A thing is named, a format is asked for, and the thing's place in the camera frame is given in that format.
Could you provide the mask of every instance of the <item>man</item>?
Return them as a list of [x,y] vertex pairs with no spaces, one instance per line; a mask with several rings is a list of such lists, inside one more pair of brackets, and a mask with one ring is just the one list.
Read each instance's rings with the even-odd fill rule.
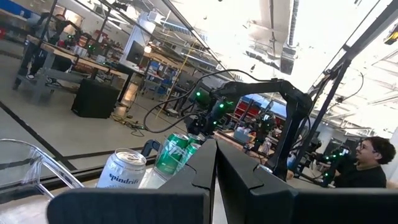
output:
[[[38,24],[39,19],[28,19],[27,23],[28,25],[33,28],[35,31],[35,36],[40,37],[42,35],[42,32],[44,31],[44,26],[47,22],[47,19],[50,19],[49,22],[49,27],[48,30],[46,31],[44,35],[44,41],[49,42],[50,44],[56,45],[59,37],[56,35],[57,34],[57,29],[59,29],[60,22],[65,21],[65,17],[61,14],[58,14],[53,17],[48,17],[44,19],[41,24]],[[44,50],[40,50],[33,61],[32,67],[30,68],[29,74],[26,76],[28,79],[33,80],[35,78],[35,75],[37,71],[39,71],[40,68],[43,67],[43,64],[45,62],[45,58],[47,57],[47,52]],[[56,59],[54,60],[53,63],[53,69],[56,70],[61,70],[61,71],[66,71],[69,69],[71,65],[71,61],[69,59],[65,59],[63,57],[56,56]]]
[[380,165],[393,160],[395,147],[388,139],[370,137],[356,148],[357,162],[342,162],[336,172],[336,187],[381,187],[387,179]]

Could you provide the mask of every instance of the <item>white can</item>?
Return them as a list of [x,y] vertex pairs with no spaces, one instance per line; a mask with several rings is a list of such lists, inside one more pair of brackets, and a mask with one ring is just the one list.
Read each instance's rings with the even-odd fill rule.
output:
[[137,189],[144,178],[146,158],[131,149],[117,149],[106,161],[99,188]]

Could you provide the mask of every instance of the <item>black box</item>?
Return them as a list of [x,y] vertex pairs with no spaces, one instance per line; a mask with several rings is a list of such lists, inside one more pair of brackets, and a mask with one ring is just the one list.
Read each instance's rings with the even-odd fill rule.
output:
[[84,79],[71,110],[83,118],[108,118],[116,104],[119,90],[94,80]]

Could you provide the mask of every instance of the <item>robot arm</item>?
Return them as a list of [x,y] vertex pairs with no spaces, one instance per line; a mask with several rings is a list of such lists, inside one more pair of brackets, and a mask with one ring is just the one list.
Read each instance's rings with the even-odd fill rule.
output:
[[[275,93],[278,92],[286,101],[286,120],[280,141],[278,142],[277,150],[267,161],[267,167],[273,170],[274,175],[280,179],[285,180],[287,173],[287,158],[293,143],[295,141],[296,132],[300,126],[300,123],[304,118],[308,117],[311,112],[313,102],[307,94],[304,94],[297,88],[295,88],[290,82],[280,79],[272,79],[268,82],[259,83],[241,83],[241,82],[228,82],[225,83],[221,88],[211,92],[212,96],[216,98],[231,97],[237,98],[253,93]],[[210,124],[218,119],[219,114],[214,113],[217,107],[220,107],[220,101],[218,100],[214,105],[211,113],[206,116],[206,125],[209,127]],[[217,114],[218,117],[212,118],[213,114]]]

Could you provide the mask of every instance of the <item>computer monitor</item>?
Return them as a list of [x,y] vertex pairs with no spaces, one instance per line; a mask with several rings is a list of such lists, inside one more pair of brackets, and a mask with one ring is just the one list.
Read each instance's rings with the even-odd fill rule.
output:
[[126,60],[139,65],[144,56],[144,47],[136,41],[133,41],[130,51],[127,54]]

